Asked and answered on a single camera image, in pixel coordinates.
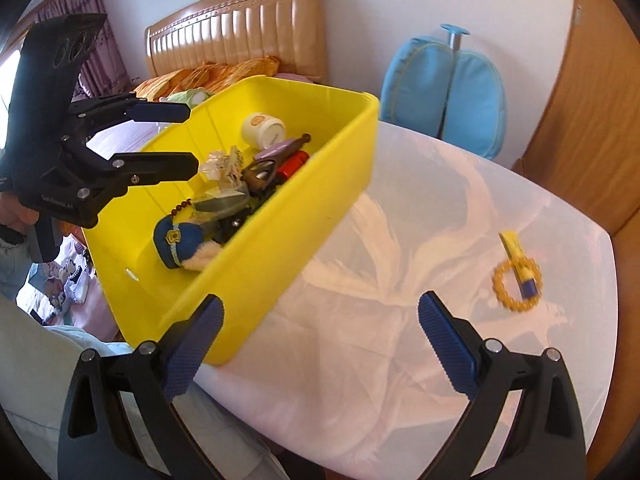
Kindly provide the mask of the person's left hand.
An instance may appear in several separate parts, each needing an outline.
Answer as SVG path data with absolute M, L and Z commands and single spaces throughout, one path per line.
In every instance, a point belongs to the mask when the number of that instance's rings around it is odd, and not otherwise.
M 39 219 L 39 212 L 23 206 L 11 193 L 0 194 L 0 224 L 26 234 Z

